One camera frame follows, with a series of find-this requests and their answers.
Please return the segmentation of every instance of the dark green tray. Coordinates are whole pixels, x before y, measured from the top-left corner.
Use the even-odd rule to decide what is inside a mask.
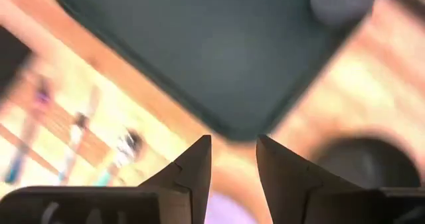
[[[318,23],[309,0],[59,2],[232,140],[271,131],[356,25],[335,30]]]
[[[0,97],[5,97],[32,55],[31,49],[0,26]]]

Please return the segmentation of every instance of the black round object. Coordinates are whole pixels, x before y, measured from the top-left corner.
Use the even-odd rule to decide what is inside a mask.
[[[313,161],[364,188],[420,186],[418,171],[409,157],[374,137],[333,140]]]
[[[325,25],[340,27],[362,19],[375,0],[310,0],[315,16]]]

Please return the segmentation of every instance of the wooden table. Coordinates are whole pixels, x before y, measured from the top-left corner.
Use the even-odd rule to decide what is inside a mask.
[[[231,195],[260,223],[271,223],[253,146],[215,134],[70,18],[55,0],[0,0],[0,23],[36,53],[0,116],[0,142],[8,157],[1,159],[2,169],[15,149],[34,73],[49,75],[55,87],[54,108],[42,121],[22,185],[52,182],[67,148],[72,115],[86,102],[89,87],[97,84],[102,101],[70,184],[90,185],[99,175],[121,125],[139,130],[148,145],[136,164],[120,172],[115,185],[141,183],[203,134],[212,134],[212,190]],[[374,132],[396,140],[425,177],[424,51],[423,22],[393,0],[378,0],[371,17],[271,137],[308,158],[332,137]],[[12,187],[1,188],[5,193]]]

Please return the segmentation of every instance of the purple object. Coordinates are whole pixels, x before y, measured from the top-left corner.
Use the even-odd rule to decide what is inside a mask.
[[[48,96],[48,94],[44,92],[39,92],[37,94],[37,101],[39,101],[40,103],[46,104],[48,103],[49,100],[50,100],[50,97]]]
[[[222,223],[257,224],[257,221],[233,199],[213,192],[208,199],[205,224]]]

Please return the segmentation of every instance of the blurred background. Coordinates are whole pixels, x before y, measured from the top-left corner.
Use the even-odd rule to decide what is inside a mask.
[[[341,170],[332,168],[333,161],[321,155],[334,140],[365,136],[384,140],[405,155],[423,183],[423,1],[375,0],[371,13],[269,135],[300,156],[323,162],[339,175]],[[0,109],[1,177],[10,171],[23,142],[29,150],[16,181],[0,183],[2,196],[29,185],[97,185],[115,163],[119,137],[125,136],[126,128],[137,130],[143,140],[141,149],[128,164],[117,165],[105,185],[136,186],[172,162],[201,135],[212,134],[207,222],[216,223],[214,218],[220,217],[225,220],[221,223],[271,223],[256,169],[255,140],[241,142],[217,134],[71,18],[56,0],[0,0],[0,25],[2,52],[10,49],[12,42],[23,44],[17,49],[29,50],[16,59],[22,66],[3,85],[7,87]],[[39,108],[35,96],[40,77],[48,80],[50,100],[39,111],[42,114],[33,118],[35,134],[23,141],[28,132],[25,122]],[[76,113],[87,110],[93,87],[100,94],[96,110],[75,150],[68,179],[58,183],[65,157],[72,154],[71,127]],[[403,171],[396,170],[391,160],[383,162],[383,172],[393,171],[396,177],[392,178],[402,179],[397,173]],[[353,168],[355,162],[347,166]],[[358,177],[347,178],[355,181]],[[380,185],[379,180],[374,181],[371,186]],[[229,210],[234,210],[232,217]],[[235,213],[238,219],[232,219]]]

